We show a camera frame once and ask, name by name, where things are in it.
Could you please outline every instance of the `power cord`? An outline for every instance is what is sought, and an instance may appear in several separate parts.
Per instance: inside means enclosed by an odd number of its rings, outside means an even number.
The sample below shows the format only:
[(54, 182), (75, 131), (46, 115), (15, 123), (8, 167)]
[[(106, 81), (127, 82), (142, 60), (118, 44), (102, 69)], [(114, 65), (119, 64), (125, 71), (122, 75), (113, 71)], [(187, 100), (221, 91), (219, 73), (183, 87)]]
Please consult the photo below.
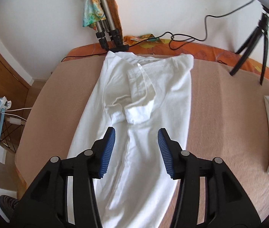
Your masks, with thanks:
[[(208, 17), (212, 17), (212, 18), (222, 18), (222, 17), (228, 16), (228, 15), (230, 15), (230, 14), (232, 14), (232, 13), (235, 13), (235, 12), (239, 11), (240, 9), (243, 9), (244, 7), (250, 5), (250, 4), (253, 3), (254, 1), (255, 1), (255, 0), (251, 0), (250, 2), (248, 2), (248, 3), (246, 3), (246, 4), (242, 5), (242, 6), (240, 6), (239, 8), (234, 9), (233, 11), (231, 11), (231, 12), (229, 12), (229, 13), (226, 13), (226, 14), (223, 14), (223, 15), (220, 15), (220, 16), (215, 16), (215, 15), (210, 15), (210, 14), (208, 14), (207, 16), (205, 16), (205, 18), (204, 18), (205, 38), (204, 38), (204, 39), (198, 39), (198, 38), (195, 38), (195, 37), (193, 37), (193, 36), (190, 36), (190, 35), (187, 35), (187, 34), (182, 34), (182, 33), (176, 33), (176, 34), (173, 34), (173, 33), (169, 32), (169, 31), (167, 31), (167, 32), (163, 33), (162, 35), (160, 35), (160, 36), (158, 36), (158, 37), (154, 37), (154, 38), (149, 38), (149, 39), (142, 40), (142, 41), (140, 41), (140, 42), (138, 42), (138, 43), (136, 43), (136, 44), (134, 44), (134, 45), (131, 45), (129, 48), (131, 48), (131, 47), (133, 47), (133, 46), (135, 46), (135, 45), (141, 44), (141, 43), (143, 43), (143, 42), (145, 42), (145, 41), (149, 41), (149, 40), (152, 40), (152, 39), (159, 39), (159, 38), (163, 37), (165, 34), (170, 34), (170, 35), (171, 35), (171, 37), (170, 37), (171, 40), (170, 40), (170, 42), (169, 42), (169, 44), (168, 44), (168, 46), (169, 46), (169, 48), (170, 48), (171, 50), (178, 50), (178, 49), (180, 49), (181, 47), (183, 47), (184, 45), (186, 45), (186, 44), (188, 44), (188, 43), (191, 43), (191, 42), (194, 42), (194, 41), (196, 41), (196, 40), (199, 41), (199, 42), (204, 42), (204, 41), (207, 40), (207, 38), (208, 38), (208, 27), (207, 27), (207, 18), (208, 18)], [(188, 38), (187, 38), (187, 39), (183, 39), (183, 40), (177, 40), (177, 39), (175, 39), (175, 36), (184, 36), (184, 37), (188, 37)], [(186, 42), (186, 43), (182, 44), (181, 46), (179, 46), (179, 47), (177, 47), (177, 48), (172, 48), (172, 47), (171, 47), (171, 42), (172, 42), (172, 41), (174, 41), (174, 42)], [(105, 52), (105, 53), (101, 53), (101, 54), (82, 55), (82, 56), (73, 56), (73, 55), (70, 55), (70, 56), (66, 56), (66, 57), (64, 57), (64, 58), (62, 59), (62, 61), (65, 60), (65, 59), (68, 58), (68, 57), (87, 57), (87, 56), (104, 55), (104, 54), (107, 54), (107, 52)]]

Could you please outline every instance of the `tripod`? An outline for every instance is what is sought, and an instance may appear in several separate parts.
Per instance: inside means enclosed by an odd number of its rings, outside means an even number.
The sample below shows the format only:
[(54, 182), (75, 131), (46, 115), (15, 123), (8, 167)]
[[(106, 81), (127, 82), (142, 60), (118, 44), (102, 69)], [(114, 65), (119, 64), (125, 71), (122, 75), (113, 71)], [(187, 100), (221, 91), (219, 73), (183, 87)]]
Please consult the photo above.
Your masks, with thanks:
[(264, 37), (264, 45), (263, 45), (263, 62), (262, 62), (262, 71), (260, 76), (260, 84), (262, 85), (264, 73), (266, 70), (267, 65), (267, 54), (268, 54), (268, 47), (269, 47), (269, 40), (267, 36), (267, 31), (269, 28), (269, 16), (267, 13), (263, 13), (261, 16), (261, 19), (258, 23), (258, 26), (255, 28), (255, 30), (252, 32), (252, 34), (248, 37), (248, 39), (244, 42), (244, 44), (239, 48), (239, 50), (236, 52), (236, 54), (240, 54), (245, 48), (246, 51), (242, 55), (242, 57), (239, 59), (238, 63), (235, 65), (235, 67), (231, 70), (230, 75), (233, 76), (236, 74), (236, 72), (241, 68), (243, 63), (248, 59), (254, 48), (256, 47), (257, 43), (259, 42), (261, 36)]

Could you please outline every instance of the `black tripod leg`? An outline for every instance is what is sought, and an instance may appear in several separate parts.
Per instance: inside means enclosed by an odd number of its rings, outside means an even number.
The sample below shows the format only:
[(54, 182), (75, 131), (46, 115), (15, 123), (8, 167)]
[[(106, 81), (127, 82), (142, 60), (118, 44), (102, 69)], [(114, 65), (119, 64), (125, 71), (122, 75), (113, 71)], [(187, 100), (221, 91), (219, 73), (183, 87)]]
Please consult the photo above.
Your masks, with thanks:
[(260, 84), (262, 85), (264, 73), (266, 71), (266, 65), (267, 65), (267, 53), (269, 49), (269, 40), (267, 37), (267, 32), (264, 33), (264, 45), (263, 45), (263, 61), (262, 61), (262, 71), (260, 76)]
[(247, 50), (244, 52), (242, 57), (239, 59), (238, 63), (235, 65), (235, 67), (231, 70), (230, 75), (233, 76), (237, 73), (237, 71), (241, 68), (243, 63), (247, 60), (247, 58), (250, 56), (254, 48), (256, 47), (258, 41), (260, 40), (263, 32), (260, 28), (255, 32), (254, 36), (251, 38), (251, 41), (248, 45)]
[(235, 52), (235, 54), (237, 55), (240, 54), (248, 46), (248, 44), (250, 43), (252, 37), (254, 36), (257, 30), (258, 30), (258, 27), (254, 29), (251, 35), (247, 38), (247, 40), (243, 43), (243, 45), (239, 48), (239, 50)]

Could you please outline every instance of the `white wall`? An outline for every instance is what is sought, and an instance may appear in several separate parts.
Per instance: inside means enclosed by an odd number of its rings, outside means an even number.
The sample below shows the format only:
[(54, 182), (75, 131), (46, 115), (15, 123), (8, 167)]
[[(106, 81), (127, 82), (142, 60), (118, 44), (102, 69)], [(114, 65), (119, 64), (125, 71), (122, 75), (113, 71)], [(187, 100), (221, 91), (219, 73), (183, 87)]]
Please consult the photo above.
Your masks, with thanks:
[(0, 40), (32, 78), (47, 79), (71, 49), (97, 42), (82, 13), (83, 0), (0, 0)]
[[(166, 31), (205, 37), (204, 17), (222, 15), (250, 0), (116, 0), (124, 35)], [(262, 7), (255, 1), (243, 10), (224, 18), (208, 18), (209, 37), (204, 44), (235, 51), (257, 26)], [(262, 62), (263, 40), (251, 55)]]
[[(124, 35), (157, 36), (169, 30), (203, 38), (205, 15), (227, 13), (249, 0), (116, 1)], [(47, 79), (68, 51), (97, 42), (95, 32), (82, 27), (82, 10), (82, 0), (0, 0), (0, 40), (29, 76)], [(257, 26), (261, 13), (255, 1), (229, 17), (209, 18), (204, 43), (236, 50)], [(262, 62), (262, 52), (260, 42), (251, 57)]]

